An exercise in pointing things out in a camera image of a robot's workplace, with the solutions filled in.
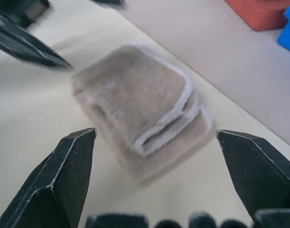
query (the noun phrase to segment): fuzzy cloth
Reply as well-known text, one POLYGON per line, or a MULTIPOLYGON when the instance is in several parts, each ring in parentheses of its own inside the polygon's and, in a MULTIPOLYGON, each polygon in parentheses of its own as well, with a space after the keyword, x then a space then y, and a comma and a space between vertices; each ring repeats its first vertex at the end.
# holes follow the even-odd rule
POLYGON ((73 86, 136 179, 171 163, 211 129, 191 77, 146 47, 123 46, 78 73, 73 86))

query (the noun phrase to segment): red block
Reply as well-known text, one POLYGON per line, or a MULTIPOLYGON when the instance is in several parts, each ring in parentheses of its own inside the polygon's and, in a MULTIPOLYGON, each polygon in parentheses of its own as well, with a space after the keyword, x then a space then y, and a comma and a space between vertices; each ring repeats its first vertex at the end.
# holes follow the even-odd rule
POLYGON ((234 11, 255 31, 281 29, 286 24, 285 10, 290 0, 226 0, 234 11))

